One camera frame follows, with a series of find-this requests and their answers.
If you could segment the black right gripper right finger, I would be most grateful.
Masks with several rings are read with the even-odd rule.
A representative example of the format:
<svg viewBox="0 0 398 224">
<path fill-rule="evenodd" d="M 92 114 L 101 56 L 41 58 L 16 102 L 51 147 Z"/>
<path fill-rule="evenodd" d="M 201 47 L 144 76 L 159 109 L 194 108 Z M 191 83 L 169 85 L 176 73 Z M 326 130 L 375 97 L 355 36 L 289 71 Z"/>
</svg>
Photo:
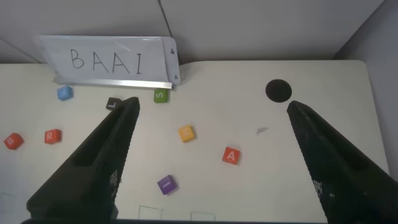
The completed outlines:
<svg viewBox="0 0 398 224">
<path fill-rule="evenodd" d="M 397 223 L 397 182 L 311 107 L 287 113 L 328 223 Z"/>
</svg>

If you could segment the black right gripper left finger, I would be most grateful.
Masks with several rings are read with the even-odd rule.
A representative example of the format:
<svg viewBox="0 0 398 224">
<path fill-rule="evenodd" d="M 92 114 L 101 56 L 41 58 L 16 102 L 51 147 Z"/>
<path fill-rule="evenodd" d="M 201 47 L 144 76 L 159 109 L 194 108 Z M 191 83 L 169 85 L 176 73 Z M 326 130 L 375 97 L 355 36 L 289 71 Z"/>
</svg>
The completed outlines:
<svg viewBox="0 0 398 224">
<path fill-rule="evenodd" d="M 27 201 L 32 220 L 111 219 L 139 111 L 131 97 L 105 117 Z"/>
</svg>

